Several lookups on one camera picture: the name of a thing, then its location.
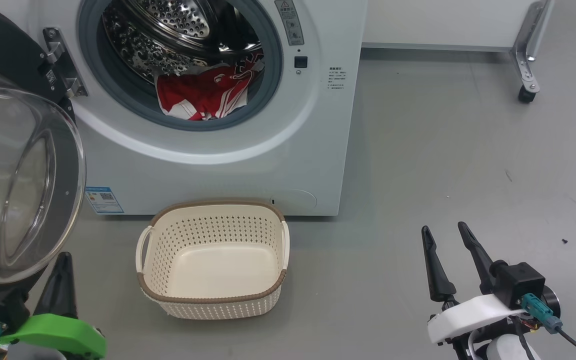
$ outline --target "teal connector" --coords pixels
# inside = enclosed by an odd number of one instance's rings
[[[528,293],[521,297],[521,307],[540,321],[544,328],[551,333],[556,334],[557,328],[563,326],[562,321],[553,315],[553,310],[543,303],[535,294]]]

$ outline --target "red garment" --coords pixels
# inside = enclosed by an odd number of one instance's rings
[[[162,112],[186,120],[222,118],[248,103],[248,86],[263,69],[262,52],[233,66],[192,69],[197,74],[161,75],[155,80]]]

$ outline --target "gray floor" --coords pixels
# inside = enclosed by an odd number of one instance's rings
[[[98,217],[85,205],[66,245],[80,316],[103,330],[109,359],[455,359],[428,341],[441,305],[428,297],[421,228],[463,301],[478,295],[457,230],[466,221],[493,258],[546,276],[576,337],[576,0],[555,5],[534,71],[542,92],[522,105],[505,55],[366,50],[340,214],[290,220],[274,310],[236,321],[167,316],[135,275],[146,219]],[[544,360],[576,359],[558,335],[527,338]]]

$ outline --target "beige plastic basket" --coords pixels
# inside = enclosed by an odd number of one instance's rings
[[[201,202],[155,216],[139,237],[135,266],[144,294],[169,315],[238,319],[275,306],[289,255],[288,225],[274,207]]]

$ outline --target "brown basket rim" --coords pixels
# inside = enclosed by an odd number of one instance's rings
[[[169,207],[163,209],[155,217],[152,218],[150,221],[150,226],[154,227],[157,221],[161,219],[164,215],[168,214],[169,212],[177,209],[183,208],[195,208],[195,207],[205,207],[209,205],[252,205],[256,207],[263,207],[269,210],[272,210],[280,221],[284,222],[286,219],[284,215],[274,206],[269,205],[263,202],[255,202],[255,201],[246,201],[246,200],[211,200],[211,201],[197,201],[197,202],[186,202],[186,203],[177,203],[175,205],[170,205]],[[286,269],[282,269],[279,272],[279,278],[277,281],[268,289],[263,292],[259,292],[257,294],[250,294],[250,295],[243,295],[243,296],[232,296],[232,297],[219,297],[219,298],[184,298],[184,297],[173,297],[173,296],[164,296],[157,294],[153,290],[146,285],[146,279],[144,277],[144,273],[137,272],[137,281],[139,281],[139,286],[146,293],[147,296],[152,298],[155,301],[159,301],[162,303],[177,303],[177,304],[197,304],[197,305],[215,305],[215,304],[226,304],[226,303],[241,303],[242,301],[254,301],[263,299],[273,292],[275,292],[279,287],[281,287],[284,279],[286,278]]]

